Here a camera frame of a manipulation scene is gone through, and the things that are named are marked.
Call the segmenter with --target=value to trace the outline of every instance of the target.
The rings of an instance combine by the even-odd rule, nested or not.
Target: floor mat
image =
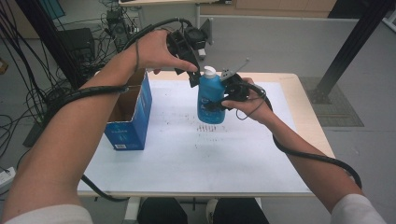
[[[299,77],[305,92],[312,91],[321,77]],[[358,114],[353,109],[340,88],[335,85],[329,94],[330,104],[312,104],[322,127],[364,127]]]

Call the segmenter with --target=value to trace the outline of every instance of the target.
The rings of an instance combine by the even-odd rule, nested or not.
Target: blue bottle
[[[219,75],[211,66],[205,66],[205,72],[199,79],[198,90],[198,119],[208,124],[220,124],[224,121],[225,110],[216,109],[209,111],[205,104],[217,102],[224,97],[224,86],[221,84]]]

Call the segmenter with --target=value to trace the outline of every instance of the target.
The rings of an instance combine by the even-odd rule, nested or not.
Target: metal pole
[[[46,45],[55,62],[64,72],[73,89],[78,89],[86,80],[78,71],[76,62],[62,44],[57,29],[50,16],[40,4],[40,0],[16,0],[27,20],[32,24],[40,39]]]
[[[394,0],[371,1],[371,4],[346,39],[343,47],[341,47],[335,56],[322,80],[314,90],[308,91],[308,97],[311,103],[328,104],[330,102],[328,95],[335,86],[335,83],[347,70],[347,67],[385,17],[393,3]]]

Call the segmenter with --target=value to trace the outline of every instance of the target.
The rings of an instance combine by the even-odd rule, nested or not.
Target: hand
[[[157,30],[148,33],[138,40],[139,68],[154,68],[158,74],[162,67],[175,67],[189,72],[197,71],[197,67],[189,62],[174,57],[166,46],[168,32]],[[127,50],[134,49],[136,43]]]
[[[250,77],[244,77],[244,81],[254,84],[253,79]],[[244,112],[251,119],[257,120],[259,123],[266,124],[267,120],[274,113],[268,107],[267,103],[264,102],[262,98],[257,94],[257,92],[249,90],[249,97],[245,102],[237,101],[223,101],[221,103],[229,108],[236,108]]]

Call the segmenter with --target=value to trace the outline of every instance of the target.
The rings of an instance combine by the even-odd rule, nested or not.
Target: cabinet
[[[327,18],[336,0],[233,0],[202,5],[201,14]]]

